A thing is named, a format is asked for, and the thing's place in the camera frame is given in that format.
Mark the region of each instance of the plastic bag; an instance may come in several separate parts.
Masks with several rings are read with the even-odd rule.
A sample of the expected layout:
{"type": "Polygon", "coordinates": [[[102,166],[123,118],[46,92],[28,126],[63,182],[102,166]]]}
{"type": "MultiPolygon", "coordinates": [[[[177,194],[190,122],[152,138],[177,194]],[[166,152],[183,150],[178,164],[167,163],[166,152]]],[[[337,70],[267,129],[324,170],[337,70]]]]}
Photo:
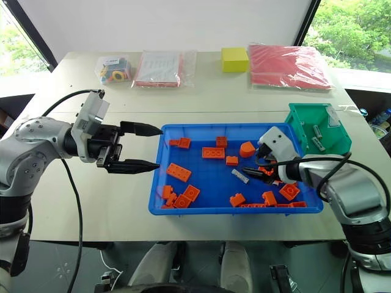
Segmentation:
{"type": "Polygon", "coordinates": [[[132,87],[193,87],[197,51],[144,51],[132,87]]]}
{"type": "Polygon", "coordinates": [[[330,90],[327,64],[313,47],[250,45],[250,82],[254,86],[330,90]]]}
{"type": "Polygon", "coordinates": [[[131,65],[128,56],[100,57],[95,66],[95,74],[102,84],[131,80],[131,65]]]}

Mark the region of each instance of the window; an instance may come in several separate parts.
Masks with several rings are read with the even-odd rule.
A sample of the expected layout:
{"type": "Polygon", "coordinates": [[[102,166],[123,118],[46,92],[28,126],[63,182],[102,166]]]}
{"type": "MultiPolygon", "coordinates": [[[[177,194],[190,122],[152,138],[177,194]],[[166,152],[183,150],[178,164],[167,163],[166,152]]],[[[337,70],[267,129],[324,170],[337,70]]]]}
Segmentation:
{"type": "Polygon", "coordinates": [[[0,2],[0,77],[48,71],[48,63],[0,2]]]}
{"type": "Polygon", "coordinates": [[[330,67],[391,73],[391,0],[322,0],[302,44],[330,67]]]}

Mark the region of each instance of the yellow block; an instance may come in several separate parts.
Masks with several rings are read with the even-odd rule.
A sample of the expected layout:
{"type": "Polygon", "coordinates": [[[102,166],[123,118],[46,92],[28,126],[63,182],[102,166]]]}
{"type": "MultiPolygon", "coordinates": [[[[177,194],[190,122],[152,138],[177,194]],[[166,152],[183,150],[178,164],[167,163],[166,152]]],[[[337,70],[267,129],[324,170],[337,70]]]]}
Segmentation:
{"type": "Polygon", "coordinates": [[[249,57],[246,49],[222,48],[221,66],[223,72],[246,72],[249,68],[249,57]]]}

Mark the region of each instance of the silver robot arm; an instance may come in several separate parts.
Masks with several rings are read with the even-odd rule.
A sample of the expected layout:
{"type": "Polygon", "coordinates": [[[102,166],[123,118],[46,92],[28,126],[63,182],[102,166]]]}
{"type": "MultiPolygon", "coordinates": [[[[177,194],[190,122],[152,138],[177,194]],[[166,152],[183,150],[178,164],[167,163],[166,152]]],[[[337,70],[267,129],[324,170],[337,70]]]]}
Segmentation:
{"type": "MultiPolygon", "coordinates": [[[[258,157],[273,155],[277,162],[300,159],[290,139],[272,127],[258,141],[258,157]]],[[[306,155],[303,159],[339,155],[306,155]]],[[[317,187],[339,162],[292,162],[278,166],[286,183],[302,181],[317,187]]],[[[321,193],[341,223],[354,261],[353,292],[391,292],[391,222],[382,195],[367,174],[345,164],[322,187],[321,193]]]]}
{"type": "Polygon", "coordinates": [[[143,123],[122,121],[102,125],[109,103],[104,91],[90,92],[73,125],[48,117],[30,119],[0,141],[0,293],[10,292],[10,277],[25,268],[28,250],[27,209],[31,195],[54,159],[79,156],[109,173],[148,172],[159,165],[143,160],[119,161],[119,139],[125,133],[155,136],[161,130],[143,123]]]}

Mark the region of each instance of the table surface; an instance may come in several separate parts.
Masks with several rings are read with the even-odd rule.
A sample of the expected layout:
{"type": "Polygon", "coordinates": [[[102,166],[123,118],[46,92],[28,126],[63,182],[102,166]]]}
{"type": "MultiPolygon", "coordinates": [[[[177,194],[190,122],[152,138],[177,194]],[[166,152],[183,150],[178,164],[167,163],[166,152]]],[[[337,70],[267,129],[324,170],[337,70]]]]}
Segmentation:
{"type": "MultiPolygon", "coordinates": [[[[128,53],[133,66],[139,53],[128,53]]],[[[350,138],[352,159],[376,170],[391,187],[391,160],[354,103],[339,86],[325,93],[298,90],[250,90],[248,75],[222,74],[218,52],[198,54],[193,89],[131,89],[129,84],[101,86],[93,69],[102,53],[69,53],[54,70],[50,83],[36,94],[12,129],[24,119],[40,115],[59,98],[80,89],[103,88],[111,103],[104,119],[118,125],[122,120],[161,127],[170,123],[262,123],[283,122],[288,103],[331,103],[350,138]]],[[[50,115],[74,122],[86,95],[61,104],[50,115]]],[[[122,159],[154,162],[158,137],[121,138],[122,159]]],[[[148,211],[153,172],[139,175],[108,174],[77,157],[69,160],[81,195],[85,241],[168,240],[271,240],[314,241],[343,239],[331,208],[319,214],[289,215],[185,215],[155,216],[148,211]]],[[[78,214],[75,196],[64,167],[54,161],[46,169],[32,197],[32,239],[76,241],[78,214]]]]}

